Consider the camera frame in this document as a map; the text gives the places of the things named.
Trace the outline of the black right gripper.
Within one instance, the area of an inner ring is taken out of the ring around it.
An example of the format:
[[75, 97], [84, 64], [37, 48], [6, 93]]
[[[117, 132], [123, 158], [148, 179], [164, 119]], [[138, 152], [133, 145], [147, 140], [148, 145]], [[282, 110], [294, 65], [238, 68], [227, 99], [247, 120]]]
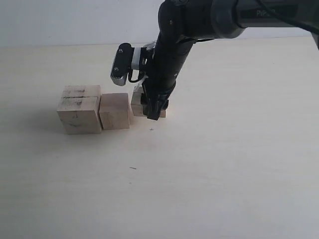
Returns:
[[192, 38], [182, 37], [174, 41], [165, 38], [161, 33], [158, 35], [151, 61], [148, 63], [147, 78], [142, 83], [142, 104], [148, 109], [148, 119], [158, 120], [168, 108], [168, 97], [192, 47]]

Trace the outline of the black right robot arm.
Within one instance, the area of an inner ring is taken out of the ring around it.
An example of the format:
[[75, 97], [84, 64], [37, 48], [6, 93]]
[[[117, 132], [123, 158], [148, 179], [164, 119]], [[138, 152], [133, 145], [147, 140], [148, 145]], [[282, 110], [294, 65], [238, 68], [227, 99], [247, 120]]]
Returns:
[[297, 27], [319, 39], [316, 0], [166, 0], [158, 11], [159, 35], [147, 61], [141, 103], [158, 120], [194, 44], [233, 39], [247, 28]]

